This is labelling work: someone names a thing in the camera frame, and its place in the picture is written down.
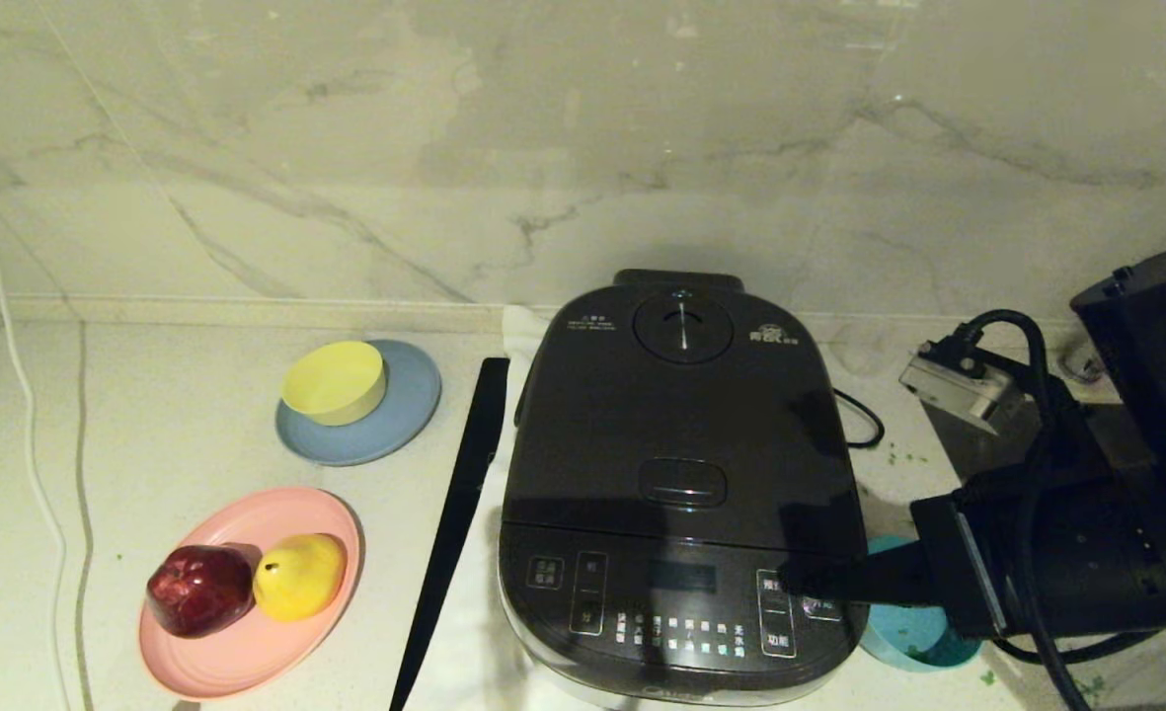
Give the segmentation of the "teal bowl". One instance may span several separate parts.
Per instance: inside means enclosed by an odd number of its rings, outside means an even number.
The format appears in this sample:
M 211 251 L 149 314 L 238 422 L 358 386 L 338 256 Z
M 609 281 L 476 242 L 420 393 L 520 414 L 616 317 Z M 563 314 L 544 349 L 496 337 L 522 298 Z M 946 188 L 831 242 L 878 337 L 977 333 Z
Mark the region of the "teal bowl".
M 868 627 L 861 638 L 864 652 L 902 673 L 942 673 L 967 666 L 979 656 L 979 640 L 958 635 L 940 607 L 908 607 L 872 604 Z M 919 666 L 904 656 L 907 645 L 927 649 Z

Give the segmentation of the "dark grey rice cooker lid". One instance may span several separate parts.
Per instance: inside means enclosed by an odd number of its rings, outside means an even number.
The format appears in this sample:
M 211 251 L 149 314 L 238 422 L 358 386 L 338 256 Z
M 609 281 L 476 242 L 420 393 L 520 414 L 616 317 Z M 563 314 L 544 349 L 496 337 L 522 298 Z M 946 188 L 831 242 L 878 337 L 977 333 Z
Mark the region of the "dark grey rice cooker lid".
M 808 329 L 739 279 L 620 272 L 525 379 L 507 526 L 854 557 L 861 501 Z

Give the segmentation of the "yellow bowl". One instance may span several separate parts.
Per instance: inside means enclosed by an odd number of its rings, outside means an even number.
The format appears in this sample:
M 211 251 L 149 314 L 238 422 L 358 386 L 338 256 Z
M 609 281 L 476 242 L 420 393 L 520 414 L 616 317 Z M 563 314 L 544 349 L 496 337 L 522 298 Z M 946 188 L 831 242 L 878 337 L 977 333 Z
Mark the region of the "yellow bowl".
M 387 395 L 387 361 L 368 342 L 333 342 L 294 362 L 281 383 L 286 408 L 316 425 L 351 425 Z

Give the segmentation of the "stainless steel sink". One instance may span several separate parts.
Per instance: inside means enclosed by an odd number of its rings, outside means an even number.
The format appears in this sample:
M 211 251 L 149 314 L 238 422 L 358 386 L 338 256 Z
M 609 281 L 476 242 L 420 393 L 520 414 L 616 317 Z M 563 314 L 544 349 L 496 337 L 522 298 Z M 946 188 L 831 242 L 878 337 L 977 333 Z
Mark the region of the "stainless steel sink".
M 956 472 L 958 483 L 970 481 L 981 472 L 1023 464 L 1031 442 L 1042 427 L 1037 404 L 1030 396 L 1017 406 L 998 434 L 982 431 L 925 402 L 921 402 L 921 409 Z

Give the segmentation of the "black flat strip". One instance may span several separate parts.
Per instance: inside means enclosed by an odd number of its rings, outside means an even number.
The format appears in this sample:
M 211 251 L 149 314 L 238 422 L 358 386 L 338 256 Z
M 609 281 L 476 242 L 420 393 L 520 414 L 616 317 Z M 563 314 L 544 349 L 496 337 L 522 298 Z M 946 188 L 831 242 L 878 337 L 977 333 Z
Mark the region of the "black flat strip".
M 476 378 L 388 711 L 405 711 L 424 666 L 447 591 L 473 523 L 489 464 L 493 462 L 503 437 L 507 369 L 510 359 L 487 358 L 482 361 Z

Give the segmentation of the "blue plate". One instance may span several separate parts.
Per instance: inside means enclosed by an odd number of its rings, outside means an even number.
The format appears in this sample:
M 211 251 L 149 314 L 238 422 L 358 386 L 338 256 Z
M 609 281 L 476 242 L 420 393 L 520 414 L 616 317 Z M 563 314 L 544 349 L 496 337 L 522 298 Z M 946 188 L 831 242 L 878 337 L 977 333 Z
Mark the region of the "blue plate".
M 279 401 L 275 430 L 286 449 L 310 462 L 347 467 L 382 458 L 413 439 L 431 418 L 442 379 L 430 356 L 410 343 L 368 342 L 387 361 L 387 395 L 351 425 L 322 427 Z

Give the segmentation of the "yellow pear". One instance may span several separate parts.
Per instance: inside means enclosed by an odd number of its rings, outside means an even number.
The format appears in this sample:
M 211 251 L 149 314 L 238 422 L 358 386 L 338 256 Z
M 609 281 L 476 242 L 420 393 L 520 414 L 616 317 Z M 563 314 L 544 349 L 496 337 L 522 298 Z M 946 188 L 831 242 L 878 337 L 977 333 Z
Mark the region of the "yellow pear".
M 347 549 L 325 532 L 280 540 L 259 562 L 253 579 L 257 608 L 280 622 L 324 612 L 347 575 Z

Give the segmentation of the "pink plate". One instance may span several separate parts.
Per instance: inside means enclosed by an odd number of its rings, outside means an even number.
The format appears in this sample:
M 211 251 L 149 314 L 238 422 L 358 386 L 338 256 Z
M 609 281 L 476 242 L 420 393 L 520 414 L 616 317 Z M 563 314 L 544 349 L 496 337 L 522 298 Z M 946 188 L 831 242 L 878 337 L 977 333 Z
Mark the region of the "pink plate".
M 194 640 L 168 634 L 141 608 L 136 652 L 155 683 L 182 699 L 226 699 L 278 680 L 316 652 L 347 611 L 361 573 L 361 530 L 340 497 L 310 487 L 254 492 L 210 514 L 181 544 L 247 544 L 267 552 L 295 534 L 325 534 L 343 545 L 346 563 L 333 601 L 290 622 L 253 610 L 225 631 Z

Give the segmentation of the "red apple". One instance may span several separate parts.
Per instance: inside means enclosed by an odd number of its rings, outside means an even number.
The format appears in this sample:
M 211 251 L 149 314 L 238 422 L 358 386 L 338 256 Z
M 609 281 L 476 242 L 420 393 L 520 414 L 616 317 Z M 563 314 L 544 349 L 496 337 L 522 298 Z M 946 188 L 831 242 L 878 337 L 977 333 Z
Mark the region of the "red apple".
M 248 615 L 254 568 L 232 545 L 180 545 L 145 586 L 145 608 L 180 639 L 209 636 Z

